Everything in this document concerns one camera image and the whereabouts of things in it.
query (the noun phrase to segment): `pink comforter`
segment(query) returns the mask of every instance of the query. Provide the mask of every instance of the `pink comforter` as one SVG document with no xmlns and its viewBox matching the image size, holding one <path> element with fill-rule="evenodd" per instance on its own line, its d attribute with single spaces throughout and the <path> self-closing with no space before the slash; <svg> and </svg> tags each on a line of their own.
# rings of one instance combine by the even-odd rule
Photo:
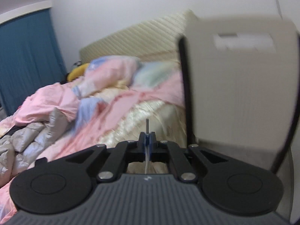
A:
<svg viewBox="0 0 300 225">
<path fill-rule="evenodd" d="M 70 155 L 95 145 L 99 137 L 114 129 L 119 120 L 133 107 L 142 101 L 160 99 L 180 107 L 184 106 L 184 93 L 181 72 L 175 73 L 169 80 L 155 89 L 130 89 L 117 96 L 103 111 L 95 112 L 90 122 L 74 137 L 67 136 L 47 148 L 39 157 L 46 157 L 48 161 Z M 0 221 L 3 224 L 16 212 L 16 208 L 9 196 L 9 185 L 0 189 L 0 206 L 5 207 L 6 216 Z"/>
<path fill-rule="evenodd" d="M 32 122 L 48 121 L 49 114 L 55 107 L 71 122 L 76 117 L 79 103 L 79 99 L 67 85 L 60 83 L 48 85 L 25 99 L 14 116 L 15 124 L 22 126 Z"/>
<path fill-rule="evenodd" d="M 94 70 L 85 72 L 85 80 L 94 84 L 97 90 L 124 80 L 128 85 L 139 67 L 139 58 L 130 56 L 106 56 L 105 62 Z"/>
</svg>

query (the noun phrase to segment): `puffer jacket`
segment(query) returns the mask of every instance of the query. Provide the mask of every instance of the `puffer jacket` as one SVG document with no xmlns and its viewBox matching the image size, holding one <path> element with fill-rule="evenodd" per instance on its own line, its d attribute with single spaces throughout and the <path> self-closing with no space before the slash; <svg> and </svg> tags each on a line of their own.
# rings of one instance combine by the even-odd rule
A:
<svg viewBox="0 0 300 225">
<path fill-rule="evenodd" d="M 14 165 L 15 149 L 10 138 L 6 135 L 0 139 L 0 187 L 9 182 Z"/>
<path fill-rule="evenodd" d="M 0 187 L 26 170 L 47 147 L 68 129 L 66 116 L 57 108 L 49 115 L 49 122 L 34 122 L 0 139 Z"/>
</svg>

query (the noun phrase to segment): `curtain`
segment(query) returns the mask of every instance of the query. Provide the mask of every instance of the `curtain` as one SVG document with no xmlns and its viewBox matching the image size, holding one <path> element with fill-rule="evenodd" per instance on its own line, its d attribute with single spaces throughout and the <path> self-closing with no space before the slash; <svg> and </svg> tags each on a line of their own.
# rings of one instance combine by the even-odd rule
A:
<svg viewBox="0 0 300 225">
<path fill-rule="evenodd" d="M 65 74 L 49 9 L 0 25 L 0 101 L 8 116 L 27 96 Z"/>
</svg>

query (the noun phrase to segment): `gray panel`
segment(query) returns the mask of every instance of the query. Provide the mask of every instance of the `gray panel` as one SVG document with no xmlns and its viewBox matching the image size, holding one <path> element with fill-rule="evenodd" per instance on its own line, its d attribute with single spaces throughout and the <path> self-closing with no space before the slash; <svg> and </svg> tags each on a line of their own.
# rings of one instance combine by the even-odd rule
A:
<svg viewBox="0 0 300 225">
<path fill-rule="evenodd" d="M 226 214 L 210 205 L 192 184 L 173 175 L 130 175 L 99 185 L 77 208 L 57 215 L 18 212 L 6 225 L 287 225 L 272 212 L 257 217 Z"/>
</svg>

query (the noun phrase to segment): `upholstered headboard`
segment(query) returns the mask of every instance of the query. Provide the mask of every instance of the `upholstered headboard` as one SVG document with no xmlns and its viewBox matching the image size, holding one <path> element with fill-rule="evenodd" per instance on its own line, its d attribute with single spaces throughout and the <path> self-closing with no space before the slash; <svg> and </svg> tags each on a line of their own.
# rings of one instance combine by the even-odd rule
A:
<svg viewBox="0 0 300 225">
<path fill-rule="evenodd" d="M 82 63 L 107 55 L 137 56 L 142 61 L 178 61 L 177 40 L 188 20 L 196 19 L 191 10 L 133 25 L 80 50 Z"/>
</svg>

